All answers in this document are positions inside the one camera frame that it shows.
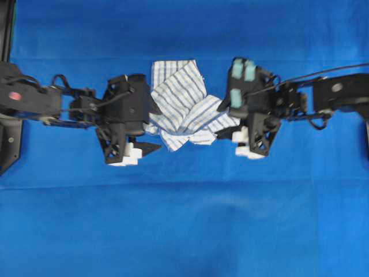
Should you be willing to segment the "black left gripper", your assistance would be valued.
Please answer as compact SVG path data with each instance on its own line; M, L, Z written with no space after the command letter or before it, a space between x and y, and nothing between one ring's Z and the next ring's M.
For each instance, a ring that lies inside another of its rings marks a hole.
M149 103L149 112L162 115L155 101ZM157 151L161 145L146 142L127 141L126 126L123 123L108 123L96 129L105 163L109 166L136 166L138 160Z

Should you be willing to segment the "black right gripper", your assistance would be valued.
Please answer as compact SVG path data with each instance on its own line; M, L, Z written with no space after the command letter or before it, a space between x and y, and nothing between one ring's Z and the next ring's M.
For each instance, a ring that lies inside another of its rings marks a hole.
M218 106L218 112L225 112L231 101L224 99ZM217 131L218 140L232 140L237 144L236 156L246 157L248 159L262 159L267 157L274 138L281 127L281 121L277 117L262 114L249 114L246 125L234 128L225 128Z

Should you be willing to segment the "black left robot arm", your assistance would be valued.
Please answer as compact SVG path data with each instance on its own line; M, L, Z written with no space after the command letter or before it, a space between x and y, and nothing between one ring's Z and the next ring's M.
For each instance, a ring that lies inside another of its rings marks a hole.
M145 134L151 114L160 115L161 110L143 74L110 79L99 99L93 89L71 87L62 74L42 86L15 64L1 62L1 171L20 157L26 120L64 128L94 127L106 164L136 165L161 147L137 141Z

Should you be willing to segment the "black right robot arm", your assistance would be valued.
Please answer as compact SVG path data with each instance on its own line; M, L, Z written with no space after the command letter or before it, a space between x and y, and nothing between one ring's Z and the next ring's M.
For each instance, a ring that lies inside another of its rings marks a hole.
M217 138L236 143L238 156L264 158L282 121L308 121L323 130L334 112L342 111L358 113L368 122L368 74L327 78L312 73L281 81L250 60L235 59L217 110L240 121L217 131Z

